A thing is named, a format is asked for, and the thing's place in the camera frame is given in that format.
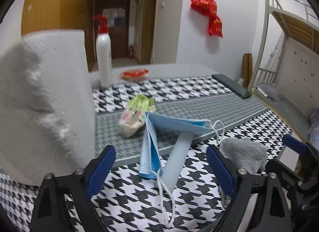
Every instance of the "white table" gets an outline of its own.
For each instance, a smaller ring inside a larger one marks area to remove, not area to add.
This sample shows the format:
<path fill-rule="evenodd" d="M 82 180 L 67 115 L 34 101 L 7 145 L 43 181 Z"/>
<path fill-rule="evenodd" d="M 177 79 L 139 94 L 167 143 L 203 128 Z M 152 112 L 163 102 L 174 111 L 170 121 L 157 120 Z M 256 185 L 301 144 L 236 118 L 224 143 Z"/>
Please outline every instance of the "white table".
<path fill-rule="evenodd" d="M 112 69 L 113 84 L 128 83 L 128 81 L 120 78 L 121 73 L 130 69 L 138 68 L 145 68 L 150 71 L 147 79 L 211 76 L 212 74 L 218 74 L 214 70 L 200 64 L 134 65 Z M 92 89 L 101 87 L 98 72 L 89 73 L 89 78 Z"/>

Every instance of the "snack bag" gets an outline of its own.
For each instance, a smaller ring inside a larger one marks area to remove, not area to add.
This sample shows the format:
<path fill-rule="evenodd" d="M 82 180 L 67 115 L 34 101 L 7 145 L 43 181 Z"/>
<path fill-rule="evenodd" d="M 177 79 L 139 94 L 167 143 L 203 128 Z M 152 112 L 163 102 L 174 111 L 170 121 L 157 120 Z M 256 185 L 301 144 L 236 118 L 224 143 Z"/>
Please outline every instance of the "snack bag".
<path fill-rule="evenodd" d="M 209 19 L 208 34 L 210 36 L 216 35 L 222 38 L 222 28 L 223 24 L 218 16 L 215 19 Z"/>
<path fill-rule="evenodd" d="M 122 113 L 119 121 L 119 132 L 129 138 L 145 124 L 144 113 L 156 112 L 155 98 L 148 98 L 143 94 L 131 99 Z"/>
<path fill-rule="evenodd" d="M 217 14 L 217 4 L 215 0 L 191 0 L 190 7 L 201 15 L 215 18 Z"/>
<path fill-rule="evenodd" d="M 122 79 L 128 80 L 128 81 L 141 81 L 144 80 L 149 73 L 149 70 L 147 69 L 132 69 L 125 71 L 121 74 Z"/>

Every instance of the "gray pillow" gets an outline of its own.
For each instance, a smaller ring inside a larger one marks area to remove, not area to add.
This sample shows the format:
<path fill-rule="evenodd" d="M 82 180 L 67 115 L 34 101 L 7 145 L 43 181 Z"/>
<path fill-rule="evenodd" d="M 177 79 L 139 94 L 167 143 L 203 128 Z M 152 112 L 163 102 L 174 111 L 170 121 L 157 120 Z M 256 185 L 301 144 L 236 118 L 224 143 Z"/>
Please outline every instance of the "gray pillow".
<path fill-rule="evenodd" d="M 270 84 L 260 84 L 257 87 L 260 87 L 268 97 L 274 101 L 280 101 L 283 98 L 282 93 L 275 87 Z"/>

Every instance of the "paper towel roll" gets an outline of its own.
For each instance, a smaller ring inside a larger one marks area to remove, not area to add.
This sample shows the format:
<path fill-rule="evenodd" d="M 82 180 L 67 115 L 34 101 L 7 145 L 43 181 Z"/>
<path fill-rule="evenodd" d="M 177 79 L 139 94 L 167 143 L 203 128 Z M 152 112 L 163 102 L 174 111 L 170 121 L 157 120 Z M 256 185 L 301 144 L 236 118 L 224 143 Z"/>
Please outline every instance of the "paper towel roll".
<path fill-rule="evenodd" d="M 95 157 L 95 104 L 84 32 L 41 31 L 0 58 L 0 167 L 40 185 Z"/>

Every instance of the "blue face mask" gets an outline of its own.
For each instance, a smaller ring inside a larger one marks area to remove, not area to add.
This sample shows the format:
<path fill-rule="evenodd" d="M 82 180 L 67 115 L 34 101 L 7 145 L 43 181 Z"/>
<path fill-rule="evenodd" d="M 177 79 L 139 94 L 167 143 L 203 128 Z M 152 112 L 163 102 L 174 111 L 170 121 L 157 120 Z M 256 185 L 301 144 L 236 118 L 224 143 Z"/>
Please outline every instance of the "blue face mask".
<path fill-rule="evenodd" d="M 216 140 L 219 143 L 219 135 L 214 125 L 207 119 L 204 120 L 187 120 L 174 117 L 164 116 L 158 113 L 145 113 L 146 130 L 144 133 L 141 154 L 140 154 L 140 176 L 144 178 L 157 179 L 159 193 L 161 196 L 161 209 L 164 215 L 165 226 L 170 228 L 175 217 L 175 201 L 172 192 L 176 186 L 181 170 L 184 166 L 188 150 L 191 146 L 195 133 L 215 132 Z M 180 135 L 173 147 L 168 161 L 163 170 L 160 154 L 157 147 L 156 129 L 165 129 L 180 132 Z M 172 219 L 168 223 L 168 217 L 163 207 L 163 189 L 169 194 L 172 200 Z"/>

